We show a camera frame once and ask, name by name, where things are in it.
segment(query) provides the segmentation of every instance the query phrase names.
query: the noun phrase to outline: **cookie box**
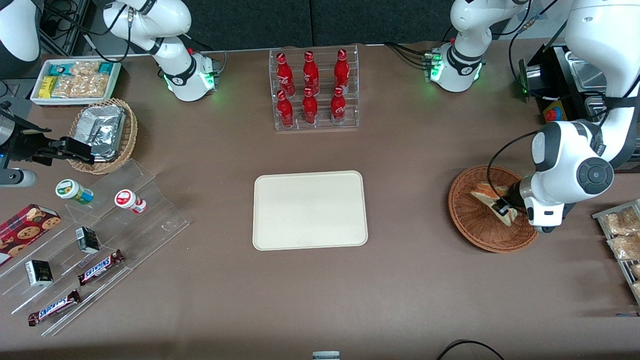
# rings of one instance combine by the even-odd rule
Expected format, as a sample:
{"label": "cookie box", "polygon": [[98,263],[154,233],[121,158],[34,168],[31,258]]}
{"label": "cookie box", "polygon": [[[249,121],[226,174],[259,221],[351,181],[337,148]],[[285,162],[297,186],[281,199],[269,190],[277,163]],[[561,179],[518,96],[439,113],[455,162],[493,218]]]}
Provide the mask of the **cookie box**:
{"label": "cookie box", "polygon": [[44,98],[40,97],[38,91],[42,86],[43,81],[49,75],[52,66],[63,65],[68,63],[74,63],[75,61],[100,61],[104,62],[101,58],[82,57],[82,58],[64,58],[64,59],[51,59],[44,61],[36,85],[31,92],[31,101],[34,104],[40,105],[43,108],[47,107],[68,107],[68,106],[84,106],[86,104],[95,104],[96,102],[107,101],[113,94],[113,89],[116,87],[116,81],[122,67],[119,63],[114,63],[109,73],[109,81],[107,82],[107,88],[102,97],[75,97],[75,98]]}
{"label": "cookie box", "polygon": [[61,221],[55,211],[30,204],[0,225],[0,266]]}

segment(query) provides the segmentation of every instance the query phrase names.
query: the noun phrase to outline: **aluminum foil package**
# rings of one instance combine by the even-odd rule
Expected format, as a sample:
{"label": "aluminum foil package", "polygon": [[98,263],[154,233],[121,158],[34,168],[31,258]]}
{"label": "aluminum foil package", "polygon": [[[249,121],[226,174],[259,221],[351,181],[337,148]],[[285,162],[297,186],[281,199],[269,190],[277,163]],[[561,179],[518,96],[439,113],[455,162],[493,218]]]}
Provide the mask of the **aluminum foil package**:
{"label": "aluminum foil package", "polygon": [[80,114],[73,138],[91,145],[96,162],[110,162],[118,157],[118,148],[127,112],[120,106],[94,106]]}

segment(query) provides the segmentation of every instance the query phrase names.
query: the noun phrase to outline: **machine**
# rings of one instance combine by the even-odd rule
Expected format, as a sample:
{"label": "machine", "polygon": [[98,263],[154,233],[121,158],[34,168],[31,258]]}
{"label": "machine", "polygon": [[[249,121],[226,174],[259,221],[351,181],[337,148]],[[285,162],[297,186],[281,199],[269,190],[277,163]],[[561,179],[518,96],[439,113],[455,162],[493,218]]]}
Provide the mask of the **machine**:
{"label": "machine", "polygon": [[453,44],[432,50],[429,80],[450,92],[471,87],[482,68],[492,35],[489,27],[520,13],[529,0],[456,0],[451,24],[458,30]]}
{"label": "machine", "polygon": [[607,191],[613,169],[633,154],[640,79],[640,49],[633,45],[640,40],[638,19],[638,1],[573,2],[564,41],[576,56],[603,72],[607,112],[598,124],[550,122],[533,138],[536,172],[514,184],[506,200],[525,208],[529,223],[538,231],[551,232],[575,203]]}
{"label": "machine", "polygon": [[[452,92],[468,89],[490,43],[489,26],[514,16],[526,3],[456,0],[451,21],[460,33],[453,44],[434,49],[431,80]],[[639,1],[573,1],[565,28],[566,46],[604,74],[606,111],[600,122],[583,119],[544,125],[531,144],[536,172],[513,184],[507,196],[494,206],[496,211],[504,214],[510,207],[523,208],[536,230],[549,233],[562,223],[575,203],[611,187],[613,169],[626,162],[636,147],[638,19]],[[553,74],[552,69],[536,71],[541,72],[541,78]]]}
{"label": "machine", "polygon": [[[0,0],[0,79],[19,78],[40,64],[37,24],[43,8],[42,0]],[[154,57],[178,99],[195,101],[214,90],[214,62],[191,54],[177,38],[191,27],[191,14],[182,1],[115,1],[105,6],[103,18],[112,24],[113,34]],[[37,180],[30,170],[7,169],[11,160],[47,166],[54,158],[93,163],[90,146],[69,137],[49,139],[44,133],[50,129],[16,117],[10,106],[0,104],[0,187],[31,186]]]}

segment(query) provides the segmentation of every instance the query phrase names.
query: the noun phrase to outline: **snickers bar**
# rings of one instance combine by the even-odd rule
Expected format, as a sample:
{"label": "snickers bar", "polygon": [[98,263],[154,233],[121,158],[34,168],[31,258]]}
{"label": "snickers bar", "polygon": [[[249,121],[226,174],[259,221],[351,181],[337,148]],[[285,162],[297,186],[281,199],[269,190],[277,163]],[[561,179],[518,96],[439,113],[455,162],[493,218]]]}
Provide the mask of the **snickers bar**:
{"label": "snickers bar", "polygon": [[108,258],[102,260],[94,267],[87,270],[84,274],[78,275],[78,280],[80,280],[80,286],[87,285],[89,282],[97,279],[100,275],[104,274],[109,268],[113,265],[124,260],[124,256],[120,252],[120,249],[116,250],[116,252],[109,255]]}
{"label": "snickers bar", "polygon": [[82,302],[80,294],[77,290],[71,291],[66,297],[54,302],[53,304],[45,307],[44,309],[29,315],[29,326],[36,326],[40,322],[44,321],[49,316],[59,313],[63,309],[71,305],[75,305]]}

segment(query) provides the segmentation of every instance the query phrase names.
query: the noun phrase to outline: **small black box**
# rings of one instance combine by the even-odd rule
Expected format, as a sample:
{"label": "small black box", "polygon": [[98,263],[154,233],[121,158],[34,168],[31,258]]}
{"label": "small black box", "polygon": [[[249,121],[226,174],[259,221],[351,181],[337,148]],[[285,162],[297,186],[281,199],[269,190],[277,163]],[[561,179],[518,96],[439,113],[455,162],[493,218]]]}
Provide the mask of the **small black box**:
{"label": "small black box", "polygon": [[48,286],[53,284],[51,266],[46,261],[31,260],[24,263],[27,269],[27,278],[31,286]]}
{"label": "small black box", "polygon": [[88,254],[95,254],[100,251],[100,244],[98,243],[98,237],[95,235],[95,231],[87,229],[82,226],[76,229],[76,239],[78,240],[78,246],[80,251]]}

